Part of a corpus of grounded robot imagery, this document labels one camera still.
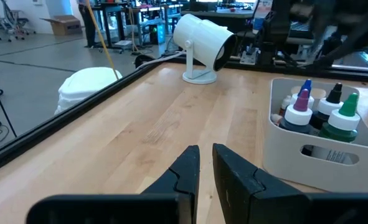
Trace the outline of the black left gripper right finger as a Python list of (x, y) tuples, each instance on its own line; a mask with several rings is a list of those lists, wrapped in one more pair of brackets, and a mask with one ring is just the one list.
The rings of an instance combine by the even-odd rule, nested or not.
[(226, 223), (368, 223), (368, 193), (306, 193), (223, 144), (212, 146)]

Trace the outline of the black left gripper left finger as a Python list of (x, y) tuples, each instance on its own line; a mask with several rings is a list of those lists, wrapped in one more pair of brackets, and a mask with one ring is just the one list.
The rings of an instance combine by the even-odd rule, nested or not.
[(200, 151), (188, 146), (140, 194), (53, 195), (35, 203), (27, 223), (195, 223)]

